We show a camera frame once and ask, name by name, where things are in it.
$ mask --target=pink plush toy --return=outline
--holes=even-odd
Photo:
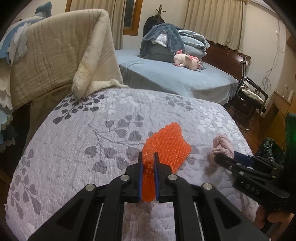
[[[201,61],[197,57],[190,56],[189,54],[182,53],[182,50],[177,51],[174,56],[174,65],[178,67],[187,67],[191,70],[197,70],[201,68]]]

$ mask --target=orange bubble wrap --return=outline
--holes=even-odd
[[[146,140],[143,147],[142,160],[144,174],[142,200],[146,202],[151,202],[155,198],[153,175],[153,155],[155,152],[158,152],[160,163],[169,165],[173,173],[183,164],[186,157],[191,152],[191,147],[185,142],[181,127],[178,123],[174,122],[170,125],[166,125],[166,127],[160,129],[158,133],[154,133]]]

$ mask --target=mattress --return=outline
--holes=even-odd
[[[249,219],[258,204],[232,187],[231,173],[207,159],[217,134],[234,149],[251,150],[219,104],[175,94],[110,88],[77,101],[68,95],[28,144],[8,192],[6,222],[20,241],[88,183],[110,183],[137,162],[145,140],[172,122],[182,127],[192,152],[177,171],[189,183],[212,183]],[[172,203],[125,204],[122,240],[175,240]]]
[[[136,50],[115,50],[124,84],[227,103],[235,96],[238,80],[224,71],[204,63],[204,70],[192,71],[171,63],[143,59]]]

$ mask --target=pink cloth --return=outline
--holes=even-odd
[[[225,135],[217,135],[213,139],[213,149],[211,151],[212,160],[215,155],[222,153],[230,158],[234,158],[234,149],[229,138]]]

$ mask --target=light blue bedsheet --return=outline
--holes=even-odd
[[[115,50],[124,84],[178,94],[218,104],[227,103],[236,92],[238,80],[204,63],[204,70],[193,71],[171,63],[143,59],[139,51]]]

